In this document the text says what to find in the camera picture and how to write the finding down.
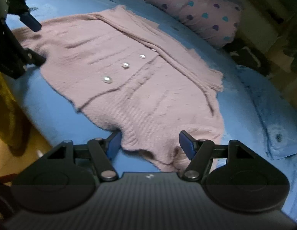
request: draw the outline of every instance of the pink polka dot cloth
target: pink polka dot cloth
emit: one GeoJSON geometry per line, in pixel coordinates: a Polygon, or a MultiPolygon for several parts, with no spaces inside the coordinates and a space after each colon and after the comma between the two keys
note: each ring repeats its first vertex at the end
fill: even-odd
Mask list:
{"type": "Polygon", "coordinates": [[[242,7],[226,0],[145,0],[162,9],[216,48],[234,40],[242,7]]]}

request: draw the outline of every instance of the pink garment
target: pink garment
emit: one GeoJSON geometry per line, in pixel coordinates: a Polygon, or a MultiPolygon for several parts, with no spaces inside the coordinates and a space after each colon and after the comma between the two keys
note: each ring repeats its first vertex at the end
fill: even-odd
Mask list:
{"type": "Polygon", "coordinates": [[[216,48],[234,40],[242,8],[225,0],[146,0],[216,48]]]}
{"type": "Polygon", "coordinates": [[[97,126],[121,129],[124,149],[141,150],[162,171],[174,171],[189,163],[179,146],[181,130],[220,143],[222,73],[157,24],[120,5],[42,25],[38,33],[20,28],[14,34],[47,56],[43,77],[75,108],[97,126]]]}

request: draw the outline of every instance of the white button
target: white button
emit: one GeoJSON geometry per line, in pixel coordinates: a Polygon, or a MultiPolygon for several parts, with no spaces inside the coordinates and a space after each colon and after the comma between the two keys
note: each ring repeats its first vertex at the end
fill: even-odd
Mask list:
{"type": "Polygon", "coordinates": [[[105,76],[104,78],[103,78],[103,82],[105,82],[105,83],[112,83],[112,79],[109,77],[109,76],[105,76]]]}
{"type": "Polygon", "coordinates": [[[122,63],[121,67],[123,67],[124,69],[128,69],[129,63],[122,63]]]}

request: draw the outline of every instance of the yellow object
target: yellow object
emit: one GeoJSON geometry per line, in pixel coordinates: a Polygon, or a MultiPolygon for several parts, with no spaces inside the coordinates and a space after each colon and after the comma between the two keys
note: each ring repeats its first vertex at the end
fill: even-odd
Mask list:
{"type": "Polygon", "coordinates": [[[13,149],[26,145],[31,124],[12,96],[0,72],[0,138],[13,149]]]}

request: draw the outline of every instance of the yellow surface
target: yellow surface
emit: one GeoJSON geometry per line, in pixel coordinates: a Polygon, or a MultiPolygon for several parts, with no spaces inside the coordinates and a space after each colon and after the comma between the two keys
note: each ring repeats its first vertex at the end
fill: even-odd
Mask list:
{"type": "Polygon", "coordinates": [[[20,173],[38,159],[38,150],[46,153],[50,149],[51,146],[34,127],[31,128],[26,151],[20,157],[13,156],[8,146],[0,140],[0,176],[20,173]]]}

